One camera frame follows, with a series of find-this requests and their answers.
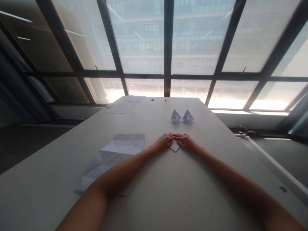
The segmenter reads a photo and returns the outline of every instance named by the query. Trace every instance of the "small folded paper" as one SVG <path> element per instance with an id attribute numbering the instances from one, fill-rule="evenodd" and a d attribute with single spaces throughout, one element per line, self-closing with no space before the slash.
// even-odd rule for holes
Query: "small folded paper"
<path id="1" fill-rule="evenodd" d="M 180 116 L 180 114 L 178 114 L 176 110 L 173 110 L 173 113 L 172 113 L 172 116 L 171 116 L 170 119 L 171 119 L 174 123 L 178 124 L 178 123 L 180 122 L 181 118 L 182 118 L 182 117 Z"/>
<path id="2" fill-rule="evenodd" d="M 184 122 L 188 123 L 188 124 L 191 124 L 191 122 L 193 121 L 193 116 L 191 115 L 191 113 L 189 112 L 189 110 L 187 110 L 185 112 L 185 115 L 183 116 L 183 119 Z"/>

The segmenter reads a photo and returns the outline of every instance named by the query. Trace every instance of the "window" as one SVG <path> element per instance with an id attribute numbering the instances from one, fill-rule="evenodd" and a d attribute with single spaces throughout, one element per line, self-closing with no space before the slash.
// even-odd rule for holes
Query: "window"
<path id="1" fill-rule="evenodd" d="M 125 79 L 130 95 L 164 97 L 163 79 Z"/>
<path id="2" fill-rule="evenodd" d="M 206 101 L 211 80 L 171 80 L 171 97 L 199 98 Z"/>
<path id="3" fill-rule="evenodd" d="M 223 72 L 260 72 L 300 0 L 247 0 Z"/>
<path id="4" fill-rule="evenodd" d="M 97 104 L 113 103 L 125 95 L 121 79 L 84 78 Z"/>
<path id="5" fill-rule="evenodd" d="M 164 73 L 164 0 L 107 0 L 124 73 Z"/>
<path id="6" fill-rule="evenodd" d="M 258 81 L 216 81 L 209 108 L 244 108 Z"/>
<path id="7" fill-rule="evenodd" d="M 280 61 L 272 76 L 308 77 L 308 22 Z"/>
<path id="8" fill-rule="evenodd" d="M 90 103 L 75 77 L 44 77 L 63 103 Z"/>
<path id="9" fill-rule="evenodd" d="M 234 3 L 174 1 L 171 74 L 214 74 Z"/>
<path id="10" fill-rule="evenodd" d="M 21 57 L 21 55 L 18 53 L 18 51 L 13 46 L 13 44 L 10 42 L 10 40 L 5 36 L 2 30 L 0 30 L 0 43 L 1 42 L 3 42 L 7 46 L 7 48 L 12 52 L 15 62 L 19 65 L 19 67 L 23 71 L 31 71 L 31 68 L 28 66 L 25 60 Z"/>
<path id="11" fill-rule="evenodd" d="M 250 109 L 284 110 L 306 85 L 305 82 L 267 82 Z"/>
<path id="12" fill-rule="evenodd" d="M 115 70 L 96 0 L 52 0 L 84 69 Z"/>
<path id="13" fill-rule="evenodd" d="M 0 9 L 0 20 L 40 71 L 72 71 L 35 0 L 0 0 Z"/>
<path id="14" fill-rule="evenodd" d="M 34 77 L 29 77 L 30 82 L 33 84 L 33 86 L 36 88 L 36 90 L 43 96 L 44 100 L 47 102 L 53 102 L 54 99 L 51 97 L 49 92 L 46 90 L 46 88 L 42 85 L 41 81 L 37 80 Z"/>

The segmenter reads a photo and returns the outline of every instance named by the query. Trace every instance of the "curtain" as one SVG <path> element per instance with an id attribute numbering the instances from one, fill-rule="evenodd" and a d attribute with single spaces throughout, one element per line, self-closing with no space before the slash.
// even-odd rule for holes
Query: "curtain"
<path id="1" fill-rule="evenodd" d="M 291 135 L 308 138 L 308 94 L 276 128 Z"/>
<path id="2" fill-rule="evenodd" d="M 23 123 L 36 124 L 58 118 L 10 55 L 0 42 L 0 98 Z"/>

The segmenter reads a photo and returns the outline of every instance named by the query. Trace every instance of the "creased paper sheet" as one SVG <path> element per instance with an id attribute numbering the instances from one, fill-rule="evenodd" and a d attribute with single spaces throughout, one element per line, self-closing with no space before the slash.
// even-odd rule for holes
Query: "creased paper sheet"
<path id="1" fill-rule="evenodd" d="M 176 140 L 174 139 L 171 146 L 169 148 L 171 148 L 174 152 L 177 152 L 180 149 L 180 146 L 176 143 L 177 141 L 180 141 L 181 143 L 184 143 L 184 141 L 182 140 Z"/>
<path id="2" fill-rule="evenodd" d="M 120 113 L 125 114 L 135 102 L 119 102 L 105 110 L 105 113 Z"/>
<path id="3" fill-rule="evenodd" d="M 113 166 L 130 158 L 143 150 L 145 134 L 117 134 L 113 140 L 94 156 L 85 174 L 75 188 L 75 192 L 83 193 L 98 177 Z M 119 196 L 127 196 L 130 184 L 127 185 Z"/>

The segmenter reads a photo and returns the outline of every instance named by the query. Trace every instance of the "unfolded origami paper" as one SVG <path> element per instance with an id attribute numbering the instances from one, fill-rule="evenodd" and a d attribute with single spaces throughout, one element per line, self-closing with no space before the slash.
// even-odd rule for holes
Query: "unfolded origami paper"
<path id="1" fill-rule="evenodd" d="M 193 116 L 191 115 L 191 113 L 189 112 L 189 110 L 187 110 L 182 118 L 182 120 L 184 120 L 184 122 L 191 124 L 191 122 L 193 121 Z"/>
<path id="2" fill-rule="evenodd" d="M 83 177 L 75 188 L 75 192 L 83 193 L 98 177 L 116 164 L 130 158 L 143 150 L 145 134 L 117 134 L 113 140 L 94 156 Z M 130 184 L 118 195 L 127 196 Z"/>
<path id="3" fill-rule="evenodd" d="M 178 124 L 178 123 L 180 122 L 181 118 L 182 118 L 182 117 L 180 116 L 180 114 L 178 114 L 176 110 L 173 110 L 173 113 L 172 113 L 170 119 L 171 119 L 174 123 Z"/>

